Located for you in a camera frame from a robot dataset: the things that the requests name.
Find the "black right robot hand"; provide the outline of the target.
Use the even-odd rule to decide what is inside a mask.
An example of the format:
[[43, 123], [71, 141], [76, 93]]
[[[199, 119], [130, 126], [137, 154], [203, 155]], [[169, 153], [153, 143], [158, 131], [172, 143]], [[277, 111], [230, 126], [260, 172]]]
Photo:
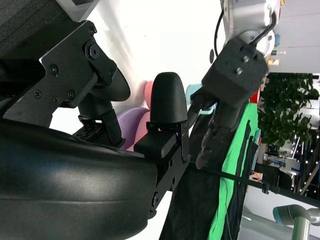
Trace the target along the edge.
[[113, 102], [130, 87], [88, 20], [51, 24], [0, 60], [0, 237], [124, 240], [141, 232], [189, 162], [185, 91], [153, 82], [147, 134], [123, 149]]

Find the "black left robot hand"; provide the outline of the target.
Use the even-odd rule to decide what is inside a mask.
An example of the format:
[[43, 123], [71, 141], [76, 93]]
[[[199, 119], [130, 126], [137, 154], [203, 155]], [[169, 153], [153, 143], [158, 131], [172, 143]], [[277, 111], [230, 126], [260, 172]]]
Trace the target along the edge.
[[206, 131], [200, 144], [200, 151], [195, 160], [198, 170], [206, 167], [212, 159], [212, 155], [223, 144], [229, 133], [237, 128], [237, 118], [241, 106], [232, 106], [229, 103], [215, 97], [203, 86], [190, 96], [190, 107], [187, 112], [189, 126], [193, 126], [199, 118], [200, 111], [216, 105], [212, 117], [207, 123]]

